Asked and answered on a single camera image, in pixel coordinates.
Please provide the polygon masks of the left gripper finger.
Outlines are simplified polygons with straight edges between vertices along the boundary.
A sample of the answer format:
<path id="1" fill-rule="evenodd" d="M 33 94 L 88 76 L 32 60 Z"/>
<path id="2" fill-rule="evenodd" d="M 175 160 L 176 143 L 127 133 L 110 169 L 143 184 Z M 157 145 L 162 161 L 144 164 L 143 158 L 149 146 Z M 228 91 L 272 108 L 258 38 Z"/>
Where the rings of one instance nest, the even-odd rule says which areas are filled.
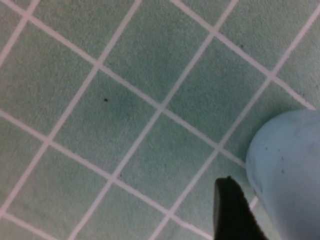
<path id="1" fill-rule="evenodd" d="M 266 240 L 241 186 L 231 177 L 214 183 L 214 239 Z"/>

